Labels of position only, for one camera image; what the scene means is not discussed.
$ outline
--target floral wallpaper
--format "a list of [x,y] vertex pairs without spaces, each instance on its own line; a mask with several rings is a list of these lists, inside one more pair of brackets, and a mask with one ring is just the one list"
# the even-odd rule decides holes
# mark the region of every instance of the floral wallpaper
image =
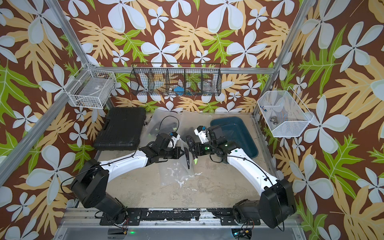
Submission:
[[300,137],[263,123],[307,239],[384,239],[383,23],[382,1],[318,0],[273,85],[314,114]]
[[97,66],[210,62],[267,68],[302,0],[59,2]]
[[[43,0],[0,0],[0,164],[63,94],[80,64]],[[0,187],[0,239],[52,239],[65,208],[63,180],[96,151],[102,110],[62,109]],[[64,182],[63,190],[70,193]]]

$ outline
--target teal tray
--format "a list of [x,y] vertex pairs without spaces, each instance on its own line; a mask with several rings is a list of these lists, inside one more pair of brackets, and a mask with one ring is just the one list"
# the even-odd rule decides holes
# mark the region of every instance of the teal tray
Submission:
[[216,125],[221,125],[221,129],[227,140],[237,143],[250,158],[254,158],[259,154],[259,151],[241,118],[217,118],[211,121],[211,126]]

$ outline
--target white flower pattern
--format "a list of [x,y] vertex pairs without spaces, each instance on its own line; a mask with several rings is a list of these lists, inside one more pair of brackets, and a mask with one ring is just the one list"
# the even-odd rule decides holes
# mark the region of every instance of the white flower pattern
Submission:
[[358,47],[364,46],[372,42],[373,40],[375,40],[383,30],[383,25],[372,26],[364,34],[364,36],[360,39],[360,41],[357,42],[358,38],[360,37],[363,26],[364,26],[364,22],[356,23],[348,33],[348,42],[350,43],[350,46],[341,45],[333,53],[333,56],[335,58],[341,58],[342,56],[347,54],[347,52],[349,52],[348,55],[345,57],[343,63],[341,64],[340,72],[345,71],[351,65],[353,61],[353,55],[355,56],[355,62],[358,65],[364,66],[371,63],[368,53],[358,49]]
[[177,112],[177,113],[179,113],[179,112],[181,112],[182,110],[183,110],[183,108],[173,108],[173,102],[172,101],[168,101],[167,103],[166,103],[166,107],[167,108],[165,108],[165,107],[159,107],[158,109],[159,110],[162,110],[162,111],[169,111],[169,112]]
[[229,93],[229,95],[230,95],[230,97],[228,98],[228,100],[233,99],[235,102],[236,102],[236,99],[237,99],[237,98],[241,97],[239,91],[237,91],[237,92],[235,92],[235,93]]
[[340,15],[348,6],[350,1],[351,0],[335,0],[332,6],[329,8],[328,12],[326,12],[326,10],[328,9],[328,5],[331,1],[319,1],[320,19],[308,19],[301,26],[301,32],[303,34],[310,33],[304,42],[301,55],[304,56],[307,53],[308,49],[311,47],[319,31],[319,48],[327,49],[329,47],[333,39],[334,28],[330,23],[326,23],[325,21],[331,20],[332,18],[335,18]]
[[284,56],[284,59],[283,59],[283,61],[281,63],[281,66],[279,68],[279,79],[280,79],[280,81],[284,81],[285,78],[287,77],[287,70],[285,68],[283,68],[283,65],[286,65],[286,64],[290,63],[291,58],[292,58],[292,52],[288,52]]
[[115,88],[112,89],[111,91],[112,96],[117,96],[118,93],[120,95],[124,95],[125,94],[124,90],[120,88],[121,88],[121,83],[120,82],[115,83]]
[[383,202],[379,192],[384,194],[384,178],[379,177],[378,181],[376,173],[367,167],[365,168],[365,173],[367,174],[370,182],[364,179],[358,179],[356,180],[356,183],[361,188],[368,186],[368,189],[372,189],[368,194],[368,198],[373,204],[377,202]]
[[173,18],[177,18],[179,16],[179,4],[185,16],[188,16],[191,14],[191,4],[189,4],[189,2],[185,0],[165,0],[165,1],[168,1],[168,2],[175,1],[175,3],[170,8],[170,15]]
[[37,217],[31,218],[29,223],[26,225],[23,235],[20,234],[20,228],[18,226],[12,226],[8,228],[5,233],[5,240],[34,240],[39,236],[36,231],[32,231],[37,221]]
[[328,232],[323,227],[317,227],[320,236],[325,240],[338,240],[341,237],[340,230],[335,225],[329,225]]
[[3,48],[4,47],[12,47],[15,44],[15,38],[12,36],[1,36],[0,37],[0,54],[6,57],[7,59],[11,60],[14,63],[18,63],[15,55],[8,49]]
[[74,112],[77,113],[77,115],[76,115],[77,120],[84,121],[84,116],[87,114],[87,111],[83,110],[83,107],[80,107],[79,110],[77,110],[77,108],[75,108]]
[[[91,53],[93,51],[93,44],[92,43],[84,43],[81,45],[81,47],[83,48],[85,53]],[[86,54],[86,56],[87,56],[88,61],[90,61],[90,63],[92,63],[92,65],[100,66],[100,64],[97,62],[97,60],[94,57],[92,57],[89,54]]]
[[231,67],[236,68],[240,66],[243,63],[244,57],[247,58],[247,62],[251,67],[256,67],[257,57],[253,54],[261,52],[267,45],[266,43],[261,43],[250,48],[250,46],[255,42],[255,40],[256,32],[254,30],[251,30],[244,37],[244,47],[237,42],[231,43],[227,47],[227,53],[230,55],[241,53],[240,56],[237,56],[236,58],[232,59]]
[[81,139],[88,139],[87,135],[85,134],[85,132],[87,131],[87,127],[87,125],[84,125],[83,128],[80,130],[80,125],[77,122],[75,122],[73,125],[73,128],[76,132],[70,132],[70,139],[72,141],[77,140],[76,143],[78,147],[81,147],[83,143]]
[[321,177],[315,180],[310,180],[310,177],[315,172],[317,164],[311,154],[304,159],[304,174],[300,171],[296,163],[290,161],[292,173],[302,180],[295,179],[293,181],[293,192],[301,192],[305,187],[305,204],[312,214],[317,212],[317,201],[312,190],[322,199],[328,199],[333,195],[333,184],[327,178]]
[[235,102],[229,102],[227,104],[227,108],[219,107],[219,108],[216,108],[215,112],[217,112],[217,113],[238,113],[241,110],[243,110],[242,108],[233,108],[234,106],[235,106]]
[[141,51],[144,54],[150,55],[150,54],[157,53],[157,56],[155,56],[151,60],[152,66],[156,67],[156,68],[161,67],[161,63],[162,63],[163,57],[164,57],[168,63],[170,63],[174,67],[177,67],[176,58],[172,55],[167,54],[167,53],[170,53],[170,54],[175,53],[179,49],[180,44],[174,43],[174,44],[166,46],[163,49],[163,46],[166,42],[166,36],[164,35],[164,33],[160,29],[155,32],[155,34],[153,35],[153,39],[154,39],[157,47],[151,43],[148,43],[148,42],[143,43],[141,45]]
[[248,20],[247,25],[251,26],[256,22],[256,30],[258,30],[260,28],[260,22],[264,22],[265,20],[268,19],[267,17],[262,16],[265,12],[266,12],[266,7],[262,7],[260,9],[260,12],[257,12],[257,9],[252,9],[249,15],[255,18]]
[[12,190],[9,187],[0,187],[0,207],[4,207],[12,202]]
[[[316,117],[314,117],[310,122],[310,124],[316,126],[316,128],[310,128],[305,131],[304,141],[308,143],[313,143],[316,140],[317,135],[319,135],[320,147],[327,153],[332,154],[336,152],[338,145],[333,139],[333,137],[331,137],[324,130],[324,128],[328,128],[335,132],[343,132],[349,124],[349,118],[341,114],[336,114],[327,119],[325,122],[323,122],[326,110],[327,100],[325,98],[325,95],[323,95],[316,105],[316,115],[318,117],[318,120],[316,119]],[[305,114],[308,116],[309,119],[311,119],[313,113],[306,112]]]
[[155,17],[151,19],[151,25],[155,26],[159,22],[159,26],[164,30],[164,22],[168,21],[169,18],[161,16],[163,14],[163,7],[158,7],[157,12],[154,9],[149,9],[148,14]]
[[84,15],[88,15],[89,14],[89,9],[88,9],[87,5],[85,5],[85,3],[83,3],[80,0],[70,0],[69,3],[68,3],[68,11],[70,12],[70,14],[74,18],[79,16],[79,13],[77,12],[77,9],[76,9],[75,5],[80,9],[80,11]]
[[53,75],[55,76],[56,80],[58,81],[59,85],[56,83],[53,83],[51,81],[41,81],[39,82],[39,85],[47,92],[49,93],[56,93],[55,97],[53,98],[54,101],[62,94],[65,93],[64,88],[66,85],[70,83],[71,80],[68,80],[67,83],[64,85],[64,70],[57,64],[53,66]]
[[31,130],[31,126],[29,125],[30,123],[35,123],[38,121],[38,118],[35,116],[35,114],[33,114],[32,116],[29,116],[31,113],[32,113],[32,109],[29,105],[26,105],[23,109],[23,113],[24,113],[24,116],[21,115],[19,112],[17,111],[13,111],[13,114],[15,115],[15,117],[17,118],[16,121],[14,121],[13,123],[13,128],[17,128],[17,127],[20,127],[23,123],[24,124],[24,129],[29,132],[29,130]]
[[164,99],[169,99],[169,100],[173,101],[173,99],[175,97],[176,97],[175,95],[169,95],[169,96],[165,96]]
[[28,207],[28,205],[31,205],[35,201],[36,196],[32,195],[31,197],[29,197],[28,200],[26,200],[27,197],[28,197],[28,193],[23,192],[19,197],[21,205],[13,204],[7,207],[8,212],[14,212],[12,214],[12,219],[11,219],[12,222],[20,215],[20,213],[23,213],[24,217],[29,215],[29,212],[31,211],[31,209]]
[[31,43],[39,44],[43,41],[44,36],[46,36],[53,45],[58,49],[61,49],[61,42],[48,22],[52,23],[57,28],[61,28],[60,23],[51,9],[48,8],[43,12],[44,0],[32,0],[35,8],[28,2],[28,0],[10,1],[19,9],[36,16],[28,26],[28,38]]
[[241,89],[246,89],[246,91],[244,92],[243,96],[248,96],[249,93],[251,93],[253,96],[257,94],[257,88],[260,87],[262,85],[262,83],[255,83],[255,85],[253,84],[253,80],[249,80],[248,82],[248,85],[242,85],[241,86]]
[[4,18],[4,16],[8,19],[12,19],[13,18],[13,13],[11,10],[7,9],[7,8],[0,8],[0,24],[5,26],[7,24],[7,21],[6,19]]
[[297,156],[301,155],[301,152],[305,151],[305,147],[303,145],[300,145],[300,143],[303,141],[303,137],[294,137],[293,138],[293,143],[292,143],[292,149],[296,149]]
[[[47,203],[50,205],[56,198],[59,192],[59,179],[60,182],[72,177],[69,173],[62,171],[66,167],[69,167],[73,164],[75,153],[68,152],[64,155],[63,159],[59,164],[60,151],[57,147],[48,145],[43,148],[41,151],[43,159],[53,168],[53,170],[48,170],[44,168],[35,168],[31,174],[28,175],[26,179],[26,184],[31,187],[38,187],[45,183],[48,180],[51,180],[50,186],[47,192]],[[63,185],[71,184],[73,179],[67,180]]]
[[298,77],[298,76],[296,77],[297,84],[293,86],[293,90],[296,91],[297,95],[301,93],[301,89],[305,89],[308,86],[307,83],[303,83],[304,78],[305,78],[305,75],[302,77]]
[[280,140],[280,147],[285,147],[287,150],[289,149],[289,144],[288,144],[288,141],[287,139],[291,139],[291,137],[283,137],[281,140]]
[[272,0],[272,1],[281,1],[278,5],[275,6],[275,8],[272,10],[271,17],[275,18],[277,17],[284,4],[284,14],[285,16],[291,14],[293,12],[293,9],[295,8],[295,3],[292,0]]
[[217,33],[223,24],[225,10],[228,9],[228,25],[232,30],[240,29],[243,26],[243,13],[232,3],[241,0],[204,0],[209,5],[220,5],[213,10],[207,18],[208,30],[212,33]]
[[194,63],[205,63],[210,61],[211,59],[206,57],[208,55],[208,50],[204,50],[204,54],[201,54],[200,51],[196,51],[196,58],[193,60]]
[[118,63],[119,61],[121,61],[121,64],[124,65],[125,62],[129,60],[129,58],[123,57],[123,55],[124,55],[124,51],[123,50],[120,50],[119,52],[116,52],[116,51],[112,50],[112,54],[115,56],[115,58],[113,58],[113,61],[115,63]]
[[113,29],[119,33],[125,32],[125,19],[122,13],[124,9],[128,15],[128,18],[132,26],[136,29],[145,29],[146,23],[143,15],[133,7],[127,5],[126,3],[132,2],[134,0],[98,0],[99,2],[107,5],[116,4],[108,13],[108,20]]

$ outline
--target aluminum frame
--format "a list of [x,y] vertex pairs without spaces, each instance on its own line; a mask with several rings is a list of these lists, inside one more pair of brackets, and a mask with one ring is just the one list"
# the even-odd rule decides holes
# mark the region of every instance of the aluminum frame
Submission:
[[68,42],[72,45],[74,52],[80,58],[81,65],[90,64],[90,61],[87,58],[86,53],[84,52],[79,39],[75,31],[73,30],[71,24],[64,15],[64,11],[61,8],[58,0],[45,0],[48,7],[55,13],[59,24],[61,25],[61,30],[68,39]]
[[21,161],[39,140],[40,136],[45,132],[56,116],[68,103],[69,99],[70,98],[67,94],[61,94],[7,156],[0,167],[0,186],[2,186],[9,176],[11,176],[11,174],[17,169]]

